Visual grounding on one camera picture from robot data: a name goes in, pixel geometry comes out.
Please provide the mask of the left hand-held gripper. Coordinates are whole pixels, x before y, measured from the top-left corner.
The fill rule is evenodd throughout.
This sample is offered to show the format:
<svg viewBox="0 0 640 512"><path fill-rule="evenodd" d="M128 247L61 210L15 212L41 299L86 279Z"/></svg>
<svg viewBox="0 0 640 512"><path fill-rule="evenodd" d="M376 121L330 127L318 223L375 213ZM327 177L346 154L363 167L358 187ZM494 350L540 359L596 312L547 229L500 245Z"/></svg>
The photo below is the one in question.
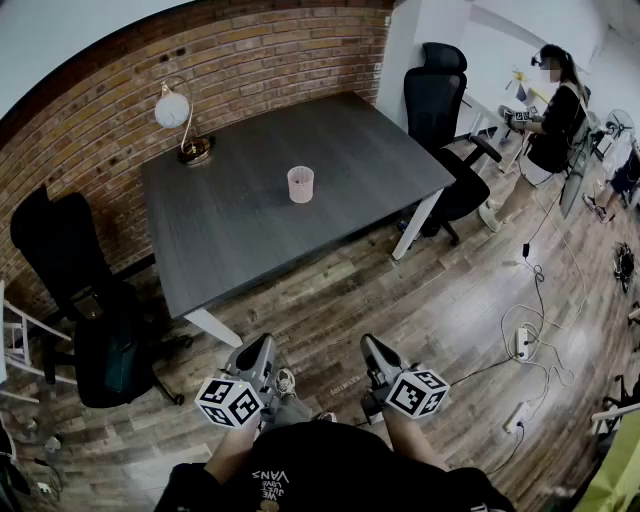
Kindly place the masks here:
<svg viewBox="0 0 640 512"><path fill-rule="evenodd" d="M276 342L264 333L251 344L238 347L219 376L206 378L194 400L213 424L239 429L258 417L273 416Z"/></svg>

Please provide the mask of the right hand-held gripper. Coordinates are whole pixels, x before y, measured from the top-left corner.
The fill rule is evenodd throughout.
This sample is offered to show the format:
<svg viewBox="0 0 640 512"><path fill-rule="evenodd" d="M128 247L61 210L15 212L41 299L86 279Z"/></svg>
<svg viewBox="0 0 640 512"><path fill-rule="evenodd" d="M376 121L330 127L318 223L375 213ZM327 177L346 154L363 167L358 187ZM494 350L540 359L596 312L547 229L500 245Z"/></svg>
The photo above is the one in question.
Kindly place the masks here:
<svg viewBox="0 0 640 512"><path fill-rule="evenodd" d="M400 355L372 334L361 337L360 349L368 372L399 372L391 382L374 383L362 399L368 424L380 422L385 408L413 420L422 419L437 410L450 390L450 385L431 369L403 370Z"/></svg>

